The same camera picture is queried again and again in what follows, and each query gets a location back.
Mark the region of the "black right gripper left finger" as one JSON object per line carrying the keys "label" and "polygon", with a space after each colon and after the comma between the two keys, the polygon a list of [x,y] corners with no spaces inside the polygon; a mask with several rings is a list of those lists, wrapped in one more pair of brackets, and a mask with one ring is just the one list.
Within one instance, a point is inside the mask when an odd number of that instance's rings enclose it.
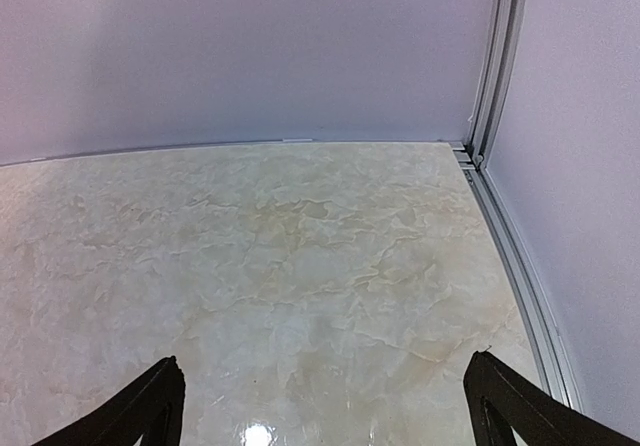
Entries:
{"label": "black right gripper left finger", "polygon": [[174,356],[151,366],[90,414],[40,445],[178,445],[186,383]]}

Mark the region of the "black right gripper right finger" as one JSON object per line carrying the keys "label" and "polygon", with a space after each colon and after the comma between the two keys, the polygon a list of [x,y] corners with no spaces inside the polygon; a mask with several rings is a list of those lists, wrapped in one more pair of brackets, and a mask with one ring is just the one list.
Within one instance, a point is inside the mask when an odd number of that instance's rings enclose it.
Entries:
{"label": "black right gripper right finger", "polygon": [[477,445],[635,445],[563,405],[488,351],[475,352],[463,386]]}

